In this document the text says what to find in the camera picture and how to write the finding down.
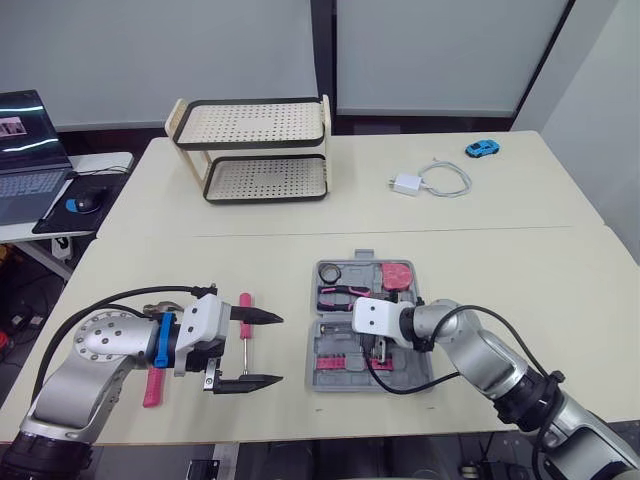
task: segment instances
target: white wall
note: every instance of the white wall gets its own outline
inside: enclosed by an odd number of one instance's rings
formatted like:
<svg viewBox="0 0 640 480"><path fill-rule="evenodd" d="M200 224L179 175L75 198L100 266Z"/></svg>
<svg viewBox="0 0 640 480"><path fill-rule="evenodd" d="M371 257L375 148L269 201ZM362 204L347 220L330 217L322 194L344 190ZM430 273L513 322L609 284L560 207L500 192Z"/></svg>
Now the white wall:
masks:
<svg viewBox="0 0 640 480"><path fill-rule="evenodd" d="M513 130L541 131L593 48L618 0L577 0Z"/></svg>
<svg viewBox="0 0 640 480"><path fill-rule="evenodd" d="M640 263L639 24L638 1L620 0L548 118L531 97L514 128L541 132Z"/></svg>
<svg viewBox="0 0 640 480"><path fill-rule="evenodd" d="M339 0L338 113L511 116L566 3Z"/></svg>
<svg viewBox="0 0 640 480"><path fill-rule="evenodd" d="M309 0L3 0L0 44L0 91L37 89L63 129L316 95Z"/></svg>

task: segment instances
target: laptop screen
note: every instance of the laptop screen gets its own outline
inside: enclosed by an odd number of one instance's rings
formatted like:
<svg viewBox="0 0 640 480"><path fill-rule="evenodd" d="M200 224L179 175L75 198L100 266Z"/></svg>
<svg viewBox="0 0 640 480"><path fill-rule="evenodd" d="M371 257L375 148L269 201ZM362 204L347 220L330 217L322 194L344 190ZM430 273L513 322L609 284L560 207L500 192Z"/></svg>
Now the laptop screen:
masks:
<svg viewBox="0 0 640 480"><path fill-rule="evenodd" d="M0 93L0 172L71 166L35 90Z"/></svg>

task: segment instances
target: gray plastic toolbox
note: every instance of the gray plastic toolbox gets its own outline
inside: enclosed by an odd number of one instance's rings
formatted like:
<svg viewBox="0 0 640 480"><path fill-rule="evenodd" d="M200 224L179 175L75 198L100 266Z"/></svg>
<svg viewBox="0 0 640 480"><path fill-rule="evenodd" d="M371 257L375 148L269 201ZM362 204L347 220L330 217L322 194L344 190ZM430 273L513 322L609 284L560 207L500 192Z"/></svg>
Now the gray plastic toolbox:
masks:
<svg viewBox="0 0 640 480"><path fill-rule="evenodd" d="M388 292L383 289L382 264L406 265L413 281L407 290ZM325 283L320 268L334 264L341 276L334 284ZM351 286L366 287L371 296L389 297L416 303L419 297L413 264L407 260L379 260L373 250L356 250L353 260L321 260L313 274L314 309L318 318L311 326L307 358L307 384L317 392L383 392L370 375L362 355L361 335L351 329L350 311L321 311L318 307L318 287ZM349 304L355 298L344 293L323 294L322 301L330 304ZM423 385L433 379L429 353L420 353L398 347L391 341L376 338L376 349L386 345L386 361L373 360L378 376L389 386L408 389Z"/></svg>

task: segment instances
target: white table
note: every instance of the white table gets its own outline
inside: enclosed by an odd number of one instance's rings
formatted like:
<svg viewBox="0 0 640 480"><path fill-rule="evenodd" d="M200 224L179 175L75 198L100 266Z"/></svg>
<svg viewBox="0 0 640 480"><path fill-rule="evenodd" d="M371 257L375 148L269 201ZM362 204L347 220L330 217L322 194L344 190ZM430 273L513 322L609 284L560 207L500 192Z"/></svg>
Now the white table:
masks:
<svg viewBox="0 0 640 480"><path fill-rule="evenodd" d="M133 156L126 152L117 153L97 153L92 155L75 155L69 157L73 169L76 172L90 172L93 170L101 170L111 167L123 167L129 168L133 160ZM55 200L51 203L50 210L55 202L63 195L64 191L71 185L71 180L68 180L63 185L60 193L56 196ZM27 255L33 257L36 261L43 264L52 272L61 276L65 280L69 280L73 270L66 264L59 261L47 250L34 243L35 240L46 240L57 237L77 237L82 235L88 235L92 232L59 232L59 233L32 233L33 227L37 222L17 223L13 225L0 226L0 243L13 243L16 247L22 250Z"/></svg>
<svg viewBox="0 0 640 480"><path fill-rule="evenodd" d="M471 159L464 148L494 138L499 154ZM334 185L318 202L211 205L171 141L154 139L98 231L122 235L219 236L365 233L602 225L589 201L535 132L333 137ZM472 192L437 198L390 191L388 180L416 174L433 157L471 176ZM442 188L455 174L433 171Z"/></svg>
<svg viewBox="0 0 640 480"><path fill-rule="evenodd" d="M247 395L211 396L202 374L169 380L165 403L141 407L146 372L126 380L99 443L168 444L378 435L413 435L512 428L463 379L431 393L321 394L305 387L309 327L314 320L312 269L322 258L350 258L374 248L379 258L413 261L427 300L449 297L484 305L510 320L540 362L561 369L563 388L606 421L640 417L639 269L603 226L385 234L123 238L93 242L40 335L0 410L0 441L11 441L29 404L37 365L54 330L72 313L109 294L159 285L215 281L235 302L252 292L256 306L285 323L256 327L251 370L283 375ZM156 295L130 302L140 307ZM491 319L486 327L515 343ZM242 370L238 325L229 332L225 377ZM60 364L71 336L54 357ZM436 349L436 375L452 367Z"/></svg>

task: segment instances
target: red screwdriver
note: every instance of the red screwdriver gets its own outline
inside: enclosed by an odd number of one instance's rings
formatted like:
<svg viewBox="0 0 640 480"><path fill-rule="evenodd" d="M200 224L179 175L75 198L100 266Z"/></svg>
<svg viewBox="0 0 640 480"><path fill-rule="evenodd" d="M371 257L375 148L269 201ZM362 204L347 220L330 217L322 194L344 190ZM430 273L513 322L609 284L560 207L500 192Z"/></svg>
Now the red screwdriver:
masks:
<svg viewBox="0 0 640 480"><path fill-rule="evenodd" d="M241 293L240 300L238 301L241 307L250 307L253 303L251 295L249 293ZM243 375L249 374L249 356L247 354L247 340L251 338L251 325L242 322L240 324L240 340L244 343L244 370Z"/></svg>

